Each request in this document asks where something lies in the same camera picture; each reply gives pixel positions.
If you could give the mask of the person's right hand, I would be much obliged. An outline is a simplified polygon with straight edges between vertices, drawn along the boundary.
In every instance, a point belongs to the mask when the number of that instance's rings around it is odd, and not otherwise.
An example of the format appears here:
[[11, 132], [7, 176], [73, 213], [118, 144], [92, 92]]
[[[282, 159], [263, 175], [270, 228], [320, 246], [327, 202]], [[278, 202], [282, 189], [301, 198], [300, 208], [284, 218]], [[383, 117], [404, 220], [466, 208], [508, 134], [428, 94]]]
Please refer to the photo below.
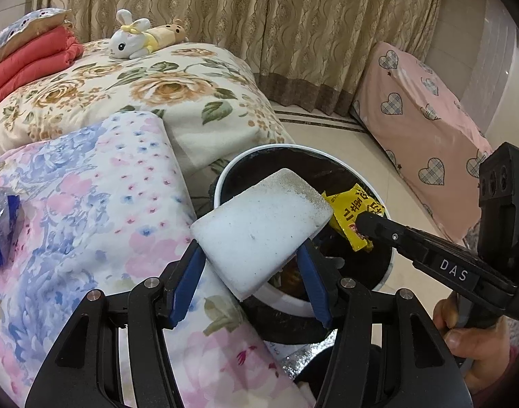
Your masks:
[[443, 334], [454, 356], [470, 359], [472, 365], [464, 380], [473, 396], [492, 389], [512, 364], [516, 350], [511, 347], [507, 318], [500, 318], [487, 329], [457, 328], [457, 299], [451, 294], [434, 307], [433, 322]]

